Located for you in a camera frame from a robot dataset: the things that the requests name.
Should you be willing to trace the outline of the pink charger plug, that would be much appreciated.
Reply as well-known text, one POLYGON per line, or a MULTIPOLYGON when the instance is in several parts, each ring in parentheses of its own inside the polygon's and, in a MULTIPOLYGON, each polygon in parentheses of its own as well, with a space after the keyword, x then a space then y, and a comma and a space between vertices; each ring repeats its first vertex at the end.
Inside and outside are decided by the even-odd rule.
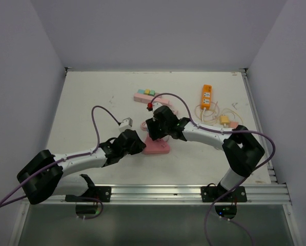
POLYGON ((229 123, 229 127, 230 127, 230 128, 233 128, 233 129, 237 128, 238 125, 239 125, 239 122, 236 122, 236 121, 231 121, 231 122, 229 123))

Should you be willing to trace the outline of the orange power strip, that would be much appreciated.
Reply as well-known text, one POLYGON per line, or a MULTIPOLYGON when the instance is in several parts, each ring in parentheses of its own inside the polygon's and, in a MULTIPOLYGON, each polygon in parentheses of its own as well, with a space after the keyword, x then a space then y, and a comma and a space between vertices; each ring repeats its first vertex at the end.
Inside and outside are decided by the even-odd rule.
POLYGON ((212 99, 212 86, 211 85, 203 85, 202 92, 201 92, 201 104, 200 108, 202 110, 208 110, 211 106, 211 99, 212 99))

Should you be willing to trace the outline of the aluminium front rail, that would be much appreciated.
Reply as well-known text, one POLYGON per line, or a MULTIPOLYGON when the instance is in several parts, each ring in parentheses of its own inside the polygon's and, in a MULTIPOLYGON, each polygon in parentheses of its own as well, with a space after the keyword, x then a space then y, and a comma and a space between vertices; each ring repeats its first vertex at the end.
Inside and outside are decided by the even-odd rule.
MULTIPOLYGON (((90 188, 95 186, 110 186, 112 194, 111 204, 211 204, 212 202, 202 202, 200 187, 201 184, 187 185, 134 185, 134 184, 71 184, 62 188, 56 188, 55 193, 43 199, 34 201, 34 204, 44 204, 49 202, 66 202, 66 195, 80 196, 90 188)), ((291 204, 288 188, 284 184, 246 184, 247 202, 217 202, 219 204, 291 204)))

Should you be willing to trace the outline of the right side rail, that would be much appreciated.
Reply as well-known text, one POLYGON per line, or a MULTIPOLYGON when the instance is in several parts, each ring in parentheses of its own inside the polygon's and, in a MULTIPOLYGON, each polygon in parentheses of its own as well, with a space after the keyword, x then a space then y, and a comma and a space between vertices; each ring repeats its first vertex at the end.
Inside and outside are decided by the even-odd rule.
MULTIPOLYGON (((246 92, 247 92, 247 96, 248 96, 248 99, 249 99, 249 103, 250 103, 253 118, 254 118, 254 121, 255 121, 256 129, 257 129, 258 132, 263 133, 262 126, 261 126, 261 123, 260 123, 260 120, 259 120, 259 117, 258 117, 256 104, 255 104, 253 94, 252 94, 252 91, 251 91, 251 88, 250 88, 248 75, 247 75, 247 69, 241 69, 240 72, 241 72, 243 83, 244 83, 244 86, 245 86, 245 89, 246 89, 246 92)), ((264 138, 263 136, 259 136, 259 139, 261 141, 261 145, 265 148, 266 156, 269 157, 270 153, 269 153, 268 147, 270 146, 270 142, 266 138, 264 138)), ((268 169, 271 184, 278 184, 278 180, 277 180, 272 162, 269 161, 266 164, 266 166, 267 166, 267 169, 268 169)))

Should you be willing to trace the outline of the pink triangular socket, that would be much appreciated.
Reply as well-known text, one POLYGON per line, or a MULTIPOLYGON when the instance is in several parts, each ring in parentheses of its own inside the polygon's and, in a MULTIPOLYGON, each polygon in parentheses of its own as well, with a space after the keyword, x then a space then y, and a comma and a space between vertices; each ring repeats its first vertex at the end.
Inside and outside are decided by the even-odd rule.
POLYGON ((168 154, 171 150, 167 141, 164 139, 152 140, 148 135, 145 140, 146 147, 143 150, 143 154, 168 154))

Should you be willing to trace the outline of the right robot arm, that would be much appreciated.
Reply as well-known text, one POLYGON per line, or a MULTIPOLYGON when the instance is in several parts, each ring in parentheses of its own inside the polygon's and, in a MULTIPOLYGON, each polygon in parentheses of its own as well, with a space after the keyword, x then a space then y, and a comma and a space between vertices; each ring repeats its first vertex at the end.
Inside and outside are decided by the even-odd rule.
POLYGON ((153 112, 153 117, 146 120, 152 140, 170 136, 209 145, 225 153, 230 168, 216 188, 216 194, 223 201, 235 196, 234 186, 252 174, 265 154, 264 148, 251 133, 238 133, 247 130, 242 125, 231 129, 230 134, 225 134, 221 128, 204 130, 187 117, 179 119, 168 106, 158 102, 148 103, 147 109, 153 112))

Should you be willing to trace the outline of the yellow charger plug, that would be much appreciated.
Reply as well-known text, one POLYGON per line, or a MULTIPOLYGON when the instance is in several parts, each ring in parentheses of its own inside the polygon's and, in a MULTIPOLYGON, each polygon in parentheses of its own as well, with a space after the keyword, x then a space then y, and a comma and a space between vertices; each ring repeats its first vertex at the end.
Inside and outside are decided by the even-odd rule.
POLYGON ((223 126, 228 126, 230 124, 230 120, 227 115, 221 115, 219 118, 219 122, 223 126))

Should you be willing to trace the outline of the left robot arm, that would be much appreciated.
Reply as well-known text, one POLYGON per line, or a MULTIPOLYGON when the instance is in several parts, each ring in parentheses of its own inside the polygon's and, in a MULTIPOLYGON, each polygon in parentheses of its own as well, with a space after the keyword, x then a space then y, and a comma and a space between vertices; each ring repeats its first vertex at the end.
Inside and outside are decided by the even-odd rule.
POLYGON ((68 201, 103 200, 102 191, 83 171, 113 165, 145 148, 137 132, 127 129, 87 152, 53 155, 49 150, 40 151, 18 173, 17 180, 31 204, 56 195, 66 195, 68 201))

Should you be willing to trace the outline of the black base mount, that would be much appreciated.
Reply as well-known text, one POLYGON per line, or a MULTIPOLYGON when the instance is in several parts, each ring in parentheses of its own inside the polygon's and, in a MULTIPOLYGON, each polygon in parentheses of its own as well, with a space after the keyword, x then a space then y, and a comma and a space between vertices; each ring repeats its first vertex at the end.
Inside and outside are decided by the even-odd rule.
POLYGON ((95 186, 88 188, 80 196, 66 195, 66 202, 110 202, 112 188, 110 186, 95 186))
POLYGON ((219 197, 221 199, 217 202, 247 202, 246 190, 243 186, 239 186, 236 189, 227 191, 221 185, 215 185, 210 183, 206 186, 200 187, 200 194, 202 202, 214 202, 219 197))

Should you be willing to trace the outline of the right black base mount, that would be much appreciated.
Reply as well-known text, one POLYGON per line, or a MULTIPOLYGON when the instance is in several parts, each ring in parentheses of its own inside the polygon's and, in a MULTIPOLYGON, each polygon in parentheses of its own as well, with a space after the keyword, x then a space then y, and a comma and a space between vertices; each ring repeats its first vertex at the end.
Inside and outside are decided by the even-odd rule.
POLYGON ((200 187, 200 194, 202 202, 214 202, 219 197, 221 199, 217 202, 247 202, 246 190, 243 186, 239 186, 236 189, 227 191, 221 185, 215 185, 210 183, 206 186, 200 187))

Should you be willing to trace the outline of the long pink power strip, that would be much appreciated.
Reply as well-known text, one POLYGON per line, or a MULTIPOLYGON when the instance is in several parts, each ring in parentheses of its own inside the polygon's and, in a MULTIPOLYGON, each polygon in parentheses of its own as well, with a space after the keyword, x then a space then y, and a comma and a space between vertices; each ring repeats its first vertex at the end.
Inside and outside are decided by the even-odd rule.
MULTIPOLYGON (((153 98, 154 98, 153 96, 140 94, 140 93, 135 93, 133 96, 134 101, 139 102, 139 103, 144 103, 146 105, 150 103, 153 98)), ((158 96, 157 98, 154 99, 154 102, 168 106, 175 115, 178 114, 178 110, 176 110, 173 107, 173 105, 168 99, 158 96)))

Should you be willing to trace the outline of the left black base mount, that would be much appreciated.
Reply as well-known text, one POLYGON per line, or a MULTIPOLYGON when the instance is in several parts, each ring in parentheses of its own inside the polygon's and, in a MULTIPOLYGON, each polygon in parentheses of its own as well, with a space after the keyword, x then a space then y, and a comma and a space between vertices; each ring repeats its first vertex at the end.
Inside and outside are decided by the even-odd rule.
POLYGON ((80 196, 66 195, 66 202, 110 202, 112 188, 110 186, 95 186, 88 188, 80 196))

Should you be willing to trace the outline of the teal cube plug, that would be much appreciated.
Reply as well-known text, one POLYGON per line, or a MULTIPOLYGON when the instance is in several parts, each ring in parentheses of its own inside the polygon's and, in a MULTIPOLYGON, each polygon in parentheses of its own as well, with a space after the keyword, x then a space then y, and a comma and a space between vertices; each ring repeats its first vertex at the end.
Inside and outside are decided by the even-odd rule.
POLYGON ((145 93, 145 91, 144 91, 144 90, 142 90, 142 89, 139 89, 139 90, 137 91, 137 93, 139 93, 139 94, 144 94, 144 93, 145 93))

